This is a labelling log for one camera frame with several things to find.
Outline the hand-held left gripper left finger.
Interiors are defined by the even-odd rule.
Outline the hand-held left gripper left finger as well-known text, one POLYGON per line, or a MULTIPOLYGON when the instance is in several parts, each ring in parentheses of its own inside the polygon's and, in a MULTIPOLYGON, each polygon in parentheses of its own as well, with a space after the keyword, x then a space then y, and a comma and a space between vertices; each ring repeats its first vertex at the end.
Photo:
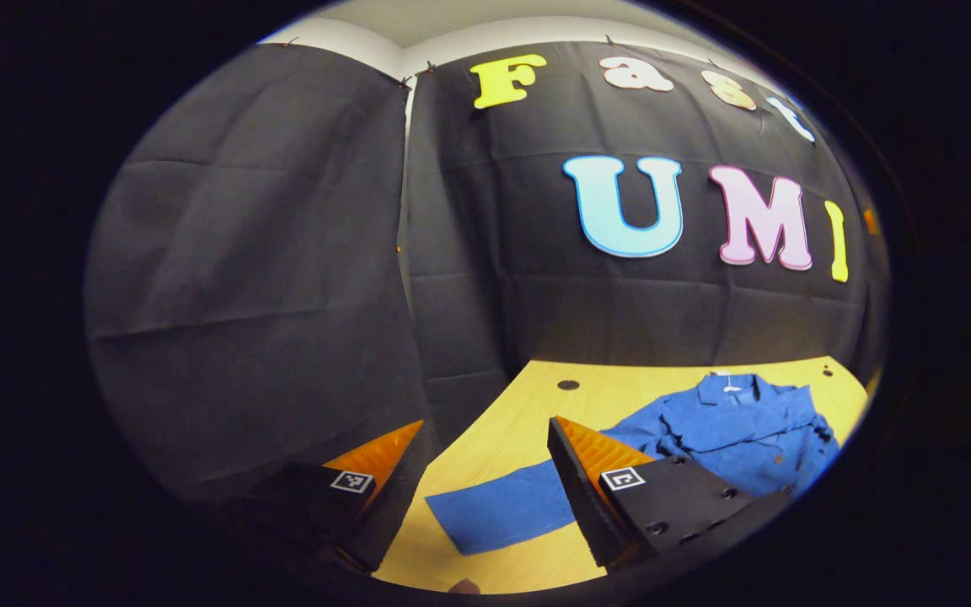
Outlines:
POLYGON ((376 572, 431 461, 415 420, 326 464, 288 464, 223 500, 223 523, 251 549, 299 569, 376 572))

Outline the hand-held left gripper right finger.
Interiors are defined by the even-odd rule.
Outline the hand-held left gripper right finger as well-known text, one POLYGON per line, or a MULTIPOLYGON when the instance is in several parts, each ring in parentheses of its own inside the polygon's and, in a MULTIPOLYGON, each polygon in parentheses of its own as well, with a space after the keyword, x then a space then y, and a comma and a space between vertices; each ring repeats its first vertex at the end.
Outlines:
POLYGON ((547 447, 596 564, 705 564, 791 506, 789 491, 756 498, 687 456, 654 459, 564 417, 547 447))

